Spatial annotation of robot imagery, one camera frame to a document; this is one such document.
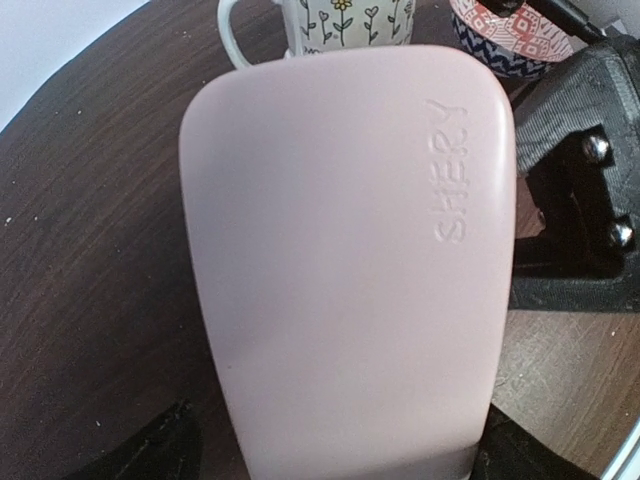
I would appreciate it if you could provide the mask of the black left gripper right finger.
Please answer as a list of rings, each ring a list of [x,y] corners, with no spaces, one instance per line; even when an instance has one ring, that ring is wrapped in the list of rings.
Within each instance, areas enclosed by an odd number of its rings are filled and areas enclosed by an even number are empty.
[[[483,480],[598,480],[554,453],[494,404],[474,462]]]

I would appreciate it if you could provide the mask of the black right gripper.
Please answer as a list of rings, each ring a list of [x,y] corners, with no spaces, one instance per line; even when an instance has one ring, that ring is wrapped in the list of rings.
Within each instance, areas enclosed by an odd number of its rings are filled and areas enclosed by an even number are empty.
[[[517,169],[544,228],[515,243],[509,307],[638,312],[639,2],[497,0],[492,12],[525,5],[596,44],[514,105]],[[605,39],[616,22],[631,37]]]

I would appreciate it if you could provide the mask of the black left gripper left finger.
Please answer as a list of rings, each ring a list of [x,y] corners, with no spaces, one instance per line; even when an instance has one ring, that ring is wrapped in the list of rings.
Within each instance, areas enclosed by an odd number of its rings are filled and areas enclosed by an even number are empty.
[[[76,479],[197,479],[203,439],[190,402],[155,417],[113,451],[74,472]]]

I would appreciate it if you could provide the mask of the pink glasses case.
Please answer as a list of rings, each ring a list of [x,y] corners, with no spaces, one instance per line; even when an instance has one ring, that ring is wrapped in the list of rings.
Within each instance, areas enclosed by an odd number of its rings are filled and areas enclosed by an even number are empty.
[[[254,479],[467,479],[512,276],[515,131],[449,47],[219,76],[181,190],[208,342]]]

